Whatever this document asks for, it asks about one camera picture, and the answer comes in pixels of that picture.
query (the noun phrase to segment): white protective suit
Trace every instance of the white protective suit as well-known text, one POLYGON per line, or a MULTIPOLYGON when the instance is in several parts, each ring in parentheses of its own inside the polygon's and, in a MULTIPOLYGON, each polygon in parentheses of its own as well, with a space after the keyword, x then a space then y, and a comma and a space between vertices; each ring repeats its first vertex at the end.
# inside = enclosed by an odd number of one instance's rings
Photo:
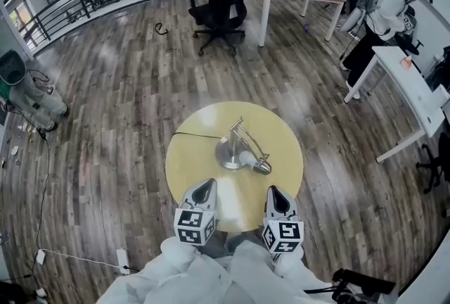
POLYGON ((269 252, 250 241, 233 256, 211 259, 176 237, 161 244, 162 254, 137 274, 117 278, 97 304, 324 304, 330 293, 303 290, 331 286, 302 263, 303 250, 282 254, 273 263, 269 252))

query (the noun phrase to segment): person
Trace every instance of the person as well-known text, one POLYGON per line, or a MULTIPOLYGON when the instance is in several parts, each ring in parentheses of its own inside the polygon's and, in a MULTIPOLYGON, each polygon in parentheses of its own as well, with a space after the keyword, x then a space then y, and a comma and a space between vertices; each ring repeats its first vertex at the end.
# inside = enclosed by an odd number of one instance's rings
POLYGON ((213 259, 173 236, 162 242, 162 253, 140 272, 118 277, 97 304, 335 302, 329 292, 304 292, 331 284, 318 280, 304 266, 300 245, 273 261, 256 241, 245 234, 235 236, 228 245, 230 255, 213 259))
MULTIPOLYGON (((348 57, 340 63, 340 68, 350 71, 345 84, 350 90, 358 81, 375 54, 372 46, 384 46, 396 32, 405 29, 402 16, 408 7, 408 0, 378 0, 375 10, 365 17, 366 35, 353 48, 348 57)), ((354 99, 360 99, 357 91, 354 99)))
MULTIPOLYGON (((0 62, 7 61, 7 56, 14 56, 15 60, 20 60, 21 65, 24 65, 19 55, 14 51, 9 51, 2 56, 0 58, 0 62)), ((63 102, 61 97, 57 94, 48 95, 45 91, 38 89, 34 83, 31 73, 27 71, 26 68, 25 75, 17 84, 7 84, 4 78, 1 77, 0 96, 6 101, 6 103, 9 103, 8 111, 20 111, 20 113, 24 115, 36 128, 42 128, 47 132, 55 130, 58 127, 58 123, 53 121, 41 110, 34 108, 30 104, 29 99, 42 106, 44 109, 47 109, 47 111, 53 113, 54 115, 62 115, 65 117, 69 115, 69 108, 63 102)))

